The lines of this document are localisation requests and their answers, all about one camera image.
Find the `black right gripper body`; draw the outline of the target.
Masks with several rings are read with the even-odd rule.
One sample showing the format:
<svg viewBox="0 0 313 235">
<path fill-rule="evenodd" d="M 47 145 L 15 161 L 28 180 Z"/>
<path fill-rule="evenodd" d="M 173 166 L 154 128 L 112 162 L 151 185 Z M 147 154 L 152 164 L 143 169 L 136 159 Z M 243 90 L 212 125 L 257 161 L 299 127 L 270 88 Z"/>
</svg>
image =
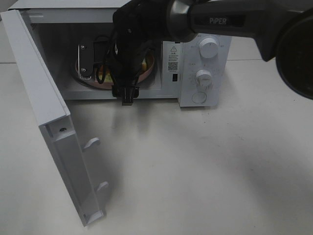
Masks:
<svg viewBox="0 0 313 235">
<path fill-rule="evenodd" d="M 131 0 L 113 14 L 116 38 L 111 75 L 116 83 L 135 82 L 153 41 L 166 39 L 166 1 Z"/>
</svg>

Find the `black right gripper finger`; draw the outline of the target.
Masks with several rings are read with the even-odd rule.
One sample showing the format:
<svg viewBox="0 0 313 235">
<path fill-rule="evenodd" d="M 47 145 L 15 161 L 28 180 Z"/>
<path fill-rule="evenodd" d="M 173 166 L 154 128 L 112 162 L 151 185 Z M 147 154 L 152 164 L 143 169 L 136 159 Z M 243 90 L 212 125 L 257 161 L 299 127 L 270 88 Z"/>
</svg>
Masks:
<svg viewBox="0 0 313 235">
<path fill-rule="evenodd" d="M 124 82 L 121 85 L 121 99 L 123 106 L 131 106 L 134 99 L 139 96 L 137 82 Z"/>
<path fill-rule="evenodd" d="M 112 85 L 112 95 L 113 97 L 121 97 L 121 87 L 117 83 L 113 83 Z"/>
</svg>

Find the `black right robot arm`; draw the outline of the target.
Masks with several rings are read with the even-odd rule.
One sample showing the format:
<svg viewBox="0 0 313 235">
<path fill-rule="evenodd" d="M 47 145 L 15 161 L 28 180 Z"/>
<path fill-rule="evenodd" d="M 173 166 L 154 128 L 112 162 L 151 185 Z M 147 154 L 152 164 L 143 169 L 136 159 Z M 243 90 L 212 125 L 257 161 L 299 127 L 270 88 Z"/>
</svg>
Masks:
<svg viewBox="0 0 313 235">
<path fill-rule="evenodd" d="M 254 39 L 264 61 L 276 60 L 285 84 L 313 97 L 313 3 L 310 0 L 132 0 L 112 17 L 105 62 L 112 94 L 138 97 L 141 62 L 154 40 L 186 43 L 199 33 Z"/>
</svg>

